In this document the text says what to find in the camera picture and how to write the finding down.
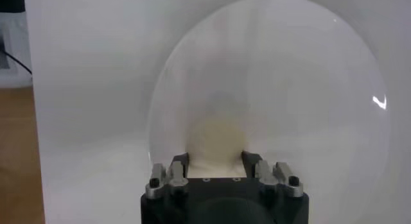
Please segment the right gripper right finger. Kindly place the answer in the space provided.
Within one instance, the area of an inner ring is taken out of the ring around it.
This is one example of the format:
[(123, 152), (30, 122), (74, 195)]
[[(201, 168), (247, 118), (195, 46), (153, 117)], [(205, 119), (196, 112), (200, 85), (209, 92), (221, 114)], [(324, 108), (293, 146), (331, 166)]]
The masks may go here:
[(259, 154), (248, 151), (241, 153), (241, 160), (247, 178), (256, 179), (262, 193), (280, 191), (289, 198), (304, 196), (303, 183), (286, 162), (276, 162), (271, 166)]

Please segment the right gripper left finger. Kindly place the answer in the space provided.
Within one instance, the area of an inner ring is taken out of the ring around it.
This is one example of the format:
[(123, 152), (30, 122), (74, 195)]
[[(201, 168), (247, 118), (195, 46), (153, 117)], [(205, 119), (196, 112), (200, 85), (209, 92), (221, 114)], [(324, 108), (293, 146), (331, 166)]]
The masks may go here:
[(188, 191), (188, 165), (189, 155), (174, 156), (168, 169), (161, 163), (152, 166), (152, 173), (146, 184), (146, 198), (158, 200), (167, 194), (172, 196), (186, 194)]

